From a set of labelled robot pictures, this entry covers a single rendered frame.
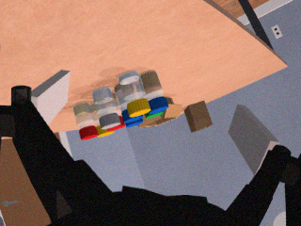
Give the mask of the green-capped bottle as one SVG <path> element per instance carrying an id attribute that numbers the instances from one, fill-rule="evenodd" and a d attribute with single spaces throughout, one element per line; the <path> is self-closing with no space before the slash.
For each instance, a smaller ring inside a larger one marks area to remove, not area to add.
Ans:
<path id="1" fill-rule="evenodd" d="M 150 119 L 150 118 L 157 117 L 157 116 L 159 116 L 159 115 L 161 115 L 161 114 L 163 114 L 163 113 L 164 113 L 164 111 L 161 111 L 161 112 L 158 112 L 158 113 L 155 113 L 155 114 L 150 114 L 150 113 L 148 112 L 148 113 L 145 114 L 145 117 L 146 117 L 146 119 Z"/>

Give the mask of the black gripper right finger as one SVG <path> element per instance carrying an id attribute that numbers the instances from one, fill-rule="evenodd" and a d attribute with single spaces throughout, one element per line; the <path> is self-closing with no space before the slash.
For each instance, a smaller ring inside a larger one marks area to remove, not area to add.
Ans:
<path id="1" fill-rule="evenodd" d="M 237 105 L 228 133 L 254 177 L 212 226 L 260 226 L 279 181 L 285 184 L 286 226 L 301 226 L 301 154 L 291 156 L 245 105 Z"/>

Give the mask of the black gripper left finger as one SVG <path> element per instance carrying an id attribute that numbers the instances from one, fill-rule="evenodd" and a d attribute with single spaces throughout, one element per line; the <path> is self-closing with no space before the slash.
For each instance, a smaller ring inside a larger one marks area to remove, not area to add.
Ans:
<path id="1" fill-rule="evenodd" d="M 2 137 L 12 137 L 51 223 L 73 212 L 83 226 L 151 226 L 86 161 L 74 161 L 48 126 L 68 102 L 70 75 L 60 70 L 33 90 L 11 88 L 11 105 L 0 105 L 0 150 Z"/>

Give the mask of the yellow-capped bottle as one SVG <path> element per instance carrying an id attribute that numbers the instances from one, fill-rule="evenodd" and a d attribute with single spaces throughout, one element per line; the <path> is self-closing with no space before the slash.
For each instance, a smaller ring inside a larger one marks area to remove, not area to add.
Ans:
<path id="1" fill-rule="evenodd" d="M 124 72 L 119 75 L 118 81 L 123 99 L 128 103 L 127 110 L 130 117 L 136 117 L 151 111 L 149 102 L 145 98 L 146 91 L 138 71 Z"/>
<path id="2" fill-rule="evenodd" d="M 97 128 L 97 132 L 98 132 L 98 137 L 103 137 L 103 136 L 107 136 L 107 135 L 110 135 L 110 134 L 114 133 L 114 130 L 113 131 L 107 131 L 107 129 L 102 129 L 101 128 L 100 123 L 99 123 L 100 117 L 96 113 L 94 104 L 91 103 L 90 106 L 91 106 L 92 114 L 93 114 L 93 117 L 94 117 L 94 124 L 97 126 L 96 128 Z"/>

